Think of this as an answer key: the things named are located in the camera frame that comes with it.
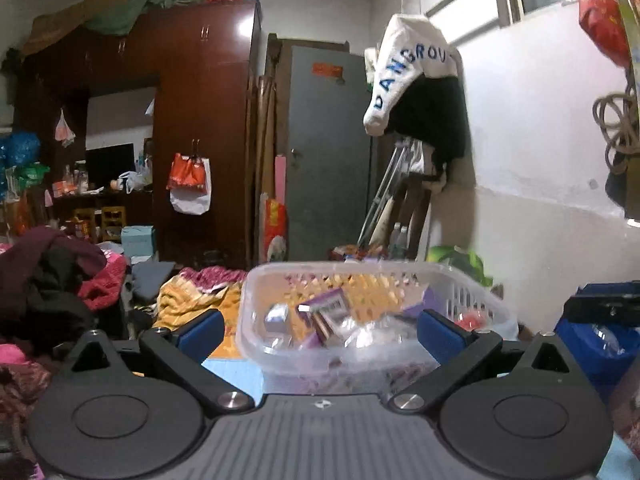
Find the red net pouch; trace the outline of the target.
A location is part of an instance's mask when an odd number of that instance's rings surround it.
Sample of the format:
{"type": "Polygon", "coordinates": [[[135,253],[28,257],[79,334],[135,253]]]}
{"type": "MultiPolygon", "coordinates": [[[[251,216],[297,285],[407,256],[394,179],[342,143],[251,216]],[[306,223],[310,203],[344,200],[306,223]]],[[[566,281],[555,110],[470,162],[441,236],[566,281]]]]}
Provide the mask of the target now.
{"type": "Polygon", "coordinates": [[[470,309],[458,313],[454,317],[454,322],[464,330],[472,332],[491,326],[491,316],[487,311],[470,309]]]}

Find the blue woven bag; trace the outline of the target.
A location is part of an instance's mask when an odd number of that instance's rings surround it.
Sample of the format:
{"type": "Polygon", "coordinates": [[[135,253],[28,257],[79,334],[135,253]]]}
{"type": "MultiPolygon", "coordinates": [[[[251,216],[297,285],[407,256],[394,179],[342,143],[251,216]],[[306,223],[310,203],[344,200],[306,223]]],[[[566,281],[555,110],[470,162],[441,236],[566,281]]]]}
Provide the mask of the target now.
{"type": "Polygon", "coordinates": [[[608,400],[639,356],[639,326],[578,324],[554,328],[603,400],[608,400]]]}

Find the yellow orange floral blanket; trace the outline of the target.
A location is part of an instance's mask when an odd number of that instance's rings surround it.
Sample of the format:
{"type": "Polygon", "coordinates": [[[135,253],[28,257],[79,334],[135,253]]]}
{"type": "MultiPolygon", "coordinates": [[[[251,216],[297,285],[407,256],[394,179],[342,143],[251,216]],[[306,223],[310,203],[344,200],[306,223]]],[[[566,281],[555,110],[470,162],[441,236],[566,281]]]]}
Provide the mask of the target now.
{"type": "Polygon", "coordinates": [[[210,357],[239,359],[235,334],[246,276],[246,271],[223,266],[209,266],[201,271],[183,268],[160,286],[153,326],[178,330],[203,312],[217,309],[224,317],[224,340],[210,357]]]}

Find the green white shopping bag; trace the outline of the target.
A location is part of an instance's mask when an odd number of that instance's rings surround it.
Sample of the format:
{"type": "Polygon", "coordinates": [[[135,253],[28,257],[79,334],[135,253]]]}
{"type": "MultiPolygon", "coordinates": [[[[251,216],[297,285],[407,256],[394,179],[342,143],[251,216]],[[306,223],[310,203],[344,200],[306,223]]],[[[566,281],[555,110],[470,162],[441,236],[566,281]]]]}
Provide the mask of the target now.
{"type": "Polygon", "coordinates": [[[484,287],[491,287],[494,284],[494,278],[485,273],[483,259],[472,250],[465,250],[458,246],[435,246],[427,251],[426,260],[452,266],[484,287]]]}

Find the white plastic lattice basket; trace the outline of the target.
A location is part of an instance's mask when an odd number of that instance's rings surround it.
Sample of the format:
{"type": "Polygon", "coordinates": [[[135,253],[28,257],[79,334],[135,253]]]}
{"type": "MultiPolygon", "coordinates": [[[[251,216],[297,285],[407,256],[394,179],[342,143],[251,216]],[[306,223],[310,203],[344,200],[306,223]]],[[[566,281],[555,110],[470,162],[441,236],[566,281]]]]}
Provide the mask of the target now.
{"type": "Polygon", "coordinates": [[[266,393],[389,396],[437,365],[416,333],[425,309],[452,322],[466,310],[487,311],[487,328],[507,340],[518,336],[516,317],[502,301],[452,266],[291,262],[263,264],[247,275],[235,342],[262,371],[266,393]],[[339,287],[359,327],[346,347],[325,347],[296,307],[339,287]]]}

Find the purple square box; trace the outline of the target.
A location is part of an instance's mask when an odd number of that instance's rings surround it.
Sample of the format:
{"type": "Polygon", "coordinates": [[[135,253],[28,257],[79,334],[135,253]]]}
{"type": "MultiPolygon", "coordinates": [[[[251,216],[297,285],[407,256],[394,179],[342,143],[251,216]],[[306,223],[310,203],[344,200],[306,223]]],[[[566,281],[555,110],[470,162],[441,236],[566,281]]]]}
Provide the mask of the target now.
{"type": "Polygon", "coordinates": [[[296,312],[325,347],[346,347],[359,327],[341,287],[303,301],[296,312]]]}

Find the dark maroon clothes pile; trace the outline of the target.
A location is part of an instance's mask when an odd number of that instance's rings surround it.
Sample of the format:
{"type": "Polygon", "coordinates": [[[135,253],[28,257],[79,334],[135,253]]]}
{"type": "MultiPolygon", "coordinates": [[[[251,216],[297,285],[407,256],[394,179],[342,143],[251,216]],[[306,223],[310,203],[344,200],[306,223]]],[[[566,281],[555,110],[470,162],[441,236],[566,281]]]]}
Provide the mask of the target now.
{"type": "Polygon", "coordinates": [[[105,266],[96,245],[48,226],[29,230],[1,255],[1,337],[35,356],[74,344],[94,327],[78,292],[105,266]]]}

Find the orange red hanging bag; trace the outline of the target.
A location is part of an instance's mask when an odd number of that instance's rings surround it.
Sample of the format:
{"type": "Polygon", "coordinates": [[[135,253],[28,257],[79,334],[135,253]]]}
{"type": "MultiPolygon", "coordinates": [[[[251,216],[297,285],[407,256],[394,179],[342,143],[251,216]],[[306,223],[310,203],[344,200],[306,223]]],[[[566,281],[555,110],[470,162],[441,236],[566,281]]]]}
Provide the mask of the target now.
{"type": "Polygon", "coordinates": [[[187,190],[204,193],[206,191],[206,170],[204,160],[198,154],[200,140],[192,140],[190,154],[176,153],[172,160],[167,182],[168,190],[187,190]]]}

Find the black television screen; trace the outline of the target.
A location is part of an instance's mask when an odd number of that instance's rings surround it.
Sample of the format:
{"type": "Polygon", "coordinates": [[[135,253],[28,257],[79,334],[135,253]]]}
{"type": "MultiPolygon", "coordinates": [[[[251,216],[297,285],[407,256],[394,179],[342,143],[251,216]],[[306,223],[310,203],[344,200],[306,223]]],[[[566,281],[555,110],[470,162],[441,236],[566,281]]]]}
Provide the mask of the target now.
{"type": "Polygon", "coordinates": [[[86,151],[86,167],[92,188],[109,188],[111,180],[134,171],[134,144],[118,144],[86,151]]]}

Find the grey door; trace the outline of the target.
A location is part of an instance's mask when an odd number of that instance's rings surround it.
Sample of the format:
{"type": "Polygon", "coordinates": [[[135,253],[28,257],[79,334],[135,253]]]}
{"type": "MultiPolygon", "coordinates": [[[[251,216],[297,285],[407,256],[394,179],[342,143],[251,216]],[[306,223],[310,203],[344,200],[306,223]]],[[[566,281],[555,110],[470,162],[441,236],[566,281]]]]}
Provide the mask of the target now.
{"type": "Polygon", "coordinates": [[[370,102],[363,58],[292,47],[286,209],[288,258],[321,261],[357,241],[370,204],[370,102]]]}

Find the black hanging garment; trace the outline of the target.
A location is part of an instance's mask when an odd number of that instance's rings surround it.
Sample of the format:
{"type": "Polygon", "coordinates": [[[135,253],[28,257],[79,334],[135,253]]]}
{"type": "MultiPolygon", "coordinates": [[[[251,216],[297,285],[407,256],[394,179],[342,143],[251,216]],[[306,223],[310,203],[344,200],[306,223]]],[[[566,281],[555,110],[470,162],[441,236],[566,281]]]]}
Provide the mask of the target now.
{"type": "Polygon", "coordinates": [[[462,84],[456,76],[420,75],[390,110],[386,133],[397,133],[430,146],[436,176],[465,153],[469,134],[462,84]]]}

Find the blue plastic bags stack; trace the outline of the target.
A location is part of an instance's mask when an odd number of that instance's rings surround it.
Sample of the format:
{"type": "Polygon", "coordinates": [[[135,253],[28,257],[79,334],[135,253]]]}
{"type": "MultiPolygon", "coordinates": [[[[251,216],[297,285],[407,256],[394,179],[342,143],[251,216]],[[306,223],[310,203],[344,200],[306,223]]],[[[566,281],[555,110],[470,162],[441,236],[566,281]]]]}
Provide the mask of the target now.
{"type": "Polygon", "coordinates": [[[1,133],[1,199],[9,191],[6,170],[23,167],[36,162],[39,157],[40,141],[35,133],[14,131],[1,133]]]}

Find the red brown wooden wardrobe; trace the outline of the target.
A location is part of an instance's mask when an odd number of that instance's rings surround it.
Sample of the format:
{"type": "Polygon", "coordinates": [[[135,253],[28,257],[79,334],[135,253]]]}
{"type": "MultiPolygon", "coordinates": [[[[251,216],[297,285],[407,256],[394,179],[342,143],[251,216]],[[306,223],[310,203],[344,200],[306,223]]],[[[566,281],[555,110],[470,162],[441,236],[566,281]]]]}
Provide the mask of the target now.
{"type": "Polygon", "coordinates": [[[255,0],[152,10],[125,37],[79,27],[20,67],[16,128],[35,133],[50,178],[81,156],[90,99],[152,87],[152,221],[160,258],[192,264],[209,250],[250,264],[248,96],[260,33],[255,0]],[[212,208],[172,209],[166,188],[175,154],[197,150],[212,168],[212,208]]]}

